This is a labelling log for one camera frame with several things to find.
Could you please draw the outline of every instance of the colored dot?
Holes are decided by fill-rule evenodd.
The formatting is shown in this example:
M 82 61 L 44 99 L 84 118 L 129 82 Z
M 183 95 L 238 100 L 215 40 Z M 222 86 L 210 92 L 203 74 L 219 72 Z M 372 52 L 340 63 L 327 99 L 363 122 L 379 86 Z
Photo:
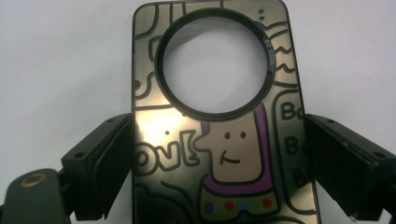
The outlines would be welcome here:
M 266 207 L 266 208 L 270 208 L 272 206 L 272 201 L 269 198 L 264 198 L 264 200 L 262 200 L 262 206 Z
M 212 214 L 215 211 L 215 205 L 213 203 L 205 203 L 204 209 L 207 214 Z
M 224 207 L 225 207 L 225 209 L 227 209 L 227 210 L 233 209 L 233 202 L 232 202 L 232 201 L 227 201 L 227 202 L 224 204 Z
M 248 210 L 249 207 L 250 207 L 250 206 L 248 205 L 248 202 L 241 202 L 241 203 L 239 204 L 239 210 L 240 210 L 240 211 Z

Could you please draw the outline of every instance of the reflective surface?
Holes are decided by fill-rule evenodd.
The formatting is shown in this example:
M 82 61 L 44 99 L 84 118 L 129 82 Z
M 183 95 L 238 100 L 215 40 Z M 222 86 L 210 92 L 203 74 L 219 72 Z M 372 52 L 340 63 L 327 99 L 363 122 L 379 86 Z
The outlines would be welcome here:
M 249 17 L 262 32 L 264 63 L 274 68 L 262 101 L 222 121 L 197 118 L 175 104 L 160 87 L 155 64 L 168 27 L 209 7 Z M 134 17 L 133 71 L 135 223 L 318 223 L 300 84 L 281 2 L 145 5 Z

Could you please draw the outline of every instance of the cartoon mouth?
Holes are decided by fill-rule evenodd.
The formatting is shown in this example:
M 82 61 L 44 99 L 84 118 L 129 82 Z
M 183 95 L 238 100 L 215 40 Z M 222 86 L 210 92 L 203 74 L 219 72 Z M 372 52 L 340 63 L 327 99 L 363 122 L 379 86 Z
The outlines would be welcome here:
M 229 159 L 229 158 L 225 157 L 225 153 L 226 152 L 227 152 L 227 150 L 224 150 L 223 153 L 221 154 L 220 165 L 222 165 L 225 161 L 227 161 L 229 163 L 239 163 L 239 162 L 241 162 L 240 160 L 232 160 L 232 159 Z

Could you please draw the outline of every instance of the circular hole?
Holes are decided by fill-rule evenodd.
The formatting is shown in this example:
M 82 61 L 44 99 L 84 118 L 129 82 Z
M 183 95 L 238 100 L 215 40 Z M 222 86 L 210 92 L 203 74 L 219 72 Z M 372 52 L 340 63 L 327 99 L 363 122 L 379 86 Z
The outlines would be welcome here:
M 81 158 L 85 156 L 85 152 L 79 152 L 75 155 L 76 158 Z
M 45 174 L 33 174 L 26 176 L 22 182 L 21 186 L 24 188 L 30 188 L 32 186 L 38 185 L 42 183 L 45 179 L 47 178 L 47 175 Z
M 248 105 L 267 78 L 266 52 L 245 25 L 220 17 L 190 21 L 163 55 L 170 92 L 194 111 L 228 113 Z
M 385 155 L 381 152 L 375 152 L 374 155 L 377 156 L 378 158 L 385 158 Z

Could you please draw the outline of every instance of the camera cutout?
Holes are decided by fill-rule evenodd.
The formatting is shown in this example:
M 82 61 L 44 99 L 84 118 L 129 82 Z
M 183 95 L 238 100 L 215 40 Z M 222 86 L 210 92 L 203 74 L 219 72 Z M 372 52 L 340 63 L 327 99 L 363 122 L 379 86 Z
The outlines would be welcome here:
M 234 111 L 260 91 L 267 72 L 259 39 L 239 22 L 202 18 L 178 30 L 166 47 L 163 73 L 184 105 L 206 113 Z
M 228 10 L 199 10 L 164 34 L 156 71 L 168 100 L 197 119 L 239 117 L 269 91 L 265 33 L 249 18 Z

